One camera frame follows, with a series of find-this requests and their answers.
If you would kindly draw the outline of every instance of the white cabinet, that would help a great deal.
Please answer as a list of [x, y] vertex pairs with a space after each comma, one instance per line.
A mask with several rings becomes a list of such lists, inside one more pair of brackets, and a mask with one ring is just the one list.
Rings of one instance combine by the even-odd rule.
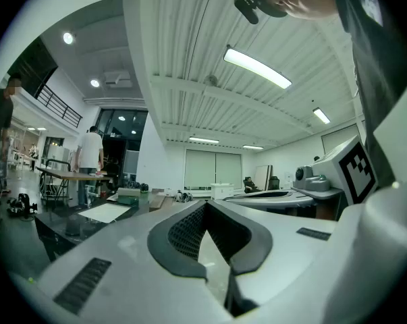
[[233, 196], [233, 184], [211, 184], [211, 198], [224, 199]]

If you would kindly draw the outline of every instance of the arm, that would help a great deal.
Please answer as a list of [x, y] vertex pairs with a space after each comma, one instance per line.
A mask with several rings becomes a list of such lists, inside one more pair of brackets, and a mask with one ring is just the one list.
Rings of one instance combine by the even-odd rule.
[[8, 129], [2, 129], [2, 161], [7, 160], [7, 136], [8, 136]]
[[101, 164], [101, 168], [104, 168], [104, 150], [100, 149], [100, 164]]
[[74, 169], [75, 169], [75, 170], [78, 170], [78, 169], [79, 169], [80, 150], [82, 150], [82, 147], [81, 147], [81, 146], [78, 146], [77, 152], [76, 152], [76, 160], [75, 160], [75, 163], [74, 163]]

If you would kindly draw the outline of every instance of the black table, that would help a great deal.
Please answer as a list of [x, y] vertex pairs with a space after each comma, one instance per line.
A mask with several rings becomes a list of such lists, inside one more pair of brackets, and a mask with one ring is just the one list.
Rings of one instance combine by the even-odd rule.
[[[142, 194], [138, 200], [126, 205], [129, 209], [115, 221], [130, 218], [149, 212], [149, 203], [154, 197], [152, 193]], [[103, 204], [115, 204], [108, 200], [98, 200], [91, 209]], [[104, 223], [81, 216], [78, 213], [89, 210], [86, 207], [73, 207], [57, 209], [56, 211], [35, 215], [35, 226], [38, 237], [44, 244], [50, 261], [56, 259], [56, 254], [63, 255], [79, 243], [103, 229], [110, 223]]]

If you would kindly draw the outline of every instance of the round recessed light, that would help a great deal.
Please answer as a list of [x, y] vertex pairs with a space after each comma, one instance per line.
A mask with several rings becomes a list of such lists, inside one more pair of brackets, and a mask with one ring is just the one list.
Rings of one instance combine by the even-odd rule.
[[63, 41], [64, 41], [67, 45], [70, 45], [70, 44], [73, 43], [74, 37], [73, 37], [73, 35], [71, 35], [69, 32], [66, 32], [65, 34], [63, 34]]
[[98, 88], [100, 86], [100, 82], [98, 80], [92, 79], [90, 81], [90, 85], [92, 85], [94, 88]]

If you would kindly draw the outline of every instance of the white cube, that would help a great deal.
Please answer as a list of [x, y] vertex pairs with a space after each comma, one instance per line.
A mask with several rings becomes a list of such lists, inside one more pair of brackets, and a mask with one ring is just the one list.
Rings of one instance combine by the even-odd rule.
[[344, 191], [349, 205], [362, 203], [377, 188], [377, 177], [358, 136], [338, 145], [313, 163], [313, 175], [324, 175]]

